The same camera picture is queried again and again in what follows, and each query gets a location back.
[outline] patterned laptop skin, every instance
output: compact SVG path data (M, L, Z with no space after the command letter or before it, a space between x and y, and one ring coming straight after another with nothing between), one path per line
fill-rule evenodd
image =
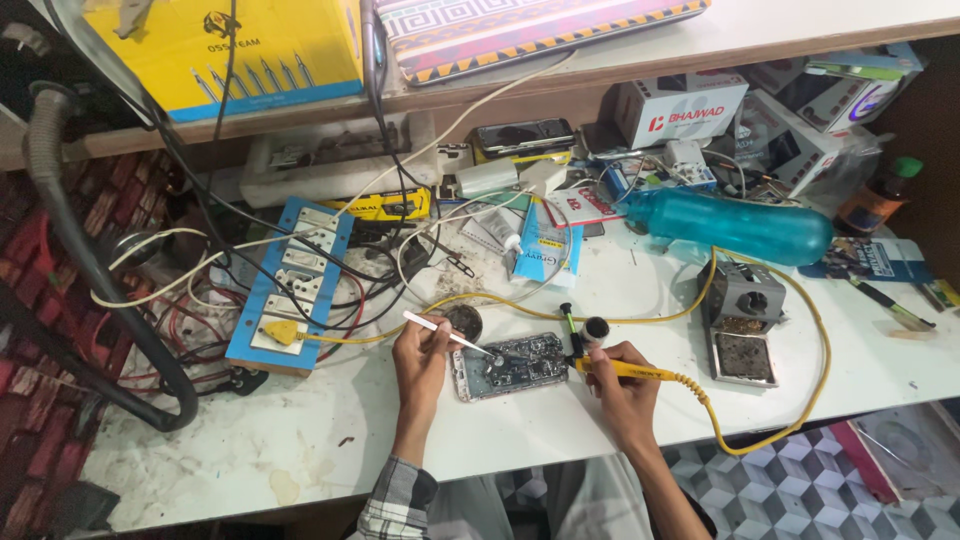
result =
M711 0L376 0L412 85L687 18Z

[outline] plaid shirt sleeve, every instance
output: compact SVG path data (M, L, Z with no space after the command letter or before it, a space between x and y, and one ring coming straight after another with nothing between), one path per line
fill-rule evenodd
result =
M426 509L437 481L413 463L391 455L380 472L357 532L368 540L427 539Z

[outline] wooden shelf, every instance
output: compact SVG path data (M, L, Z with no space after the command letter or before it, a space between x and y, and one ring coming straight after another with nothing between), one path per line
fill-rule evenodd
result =
M528 81L498 99L609 86L756 61L960 34L960 2L917 0L715 0L706 13L677 24L595 43L556 73ZM408 87L395 69L384 90L385 112L455 107L559 61L563 54L522 62L443 85ZM297 126L370 116L365 97L230 116L223 138L282 131ZM187 143L209 141L213 120L177 125ZM139 129L90 135L65 149L69 160L127 154L162 147L156 133ZM0 149L0 170L23 168L19 147Z

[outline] person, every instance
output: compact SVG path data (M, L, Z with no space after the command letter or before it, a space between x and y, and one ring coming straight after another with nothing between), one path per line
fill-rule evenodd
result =
M438 328L408 322L394 344L400 398L394 446L350 538L513 539L492 476L438 484L422 469L446 355L462 348L449 339L449 321L422 316ZM654 528L663 540L711 538L654 438L660 383L621 380L610 360L650 363L629 342L589 354L594 373L587 384L601 402L620 453L543 468L552 538L652 539Z

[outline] brick wall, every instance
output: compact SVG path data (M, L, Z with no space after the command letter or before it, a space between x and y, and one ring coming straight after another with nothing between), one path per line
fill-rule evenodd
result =
M166 186L179 174L163 152L72 163L64 175L71 205L86 231L107 242L132 230L159 229ZM0 279L57 333L71 337L64 306L90 340L105 311L53 236L50 251L62 298L39 264L39 225L45 210L25 173L0 173ZM153 288L133 275L133 289ZM116 379L131 341L109 320L90 345L90 360ZM105 404L74 384L71 375L33 343L0 331L0 538L40 535L57 495L84 465Z

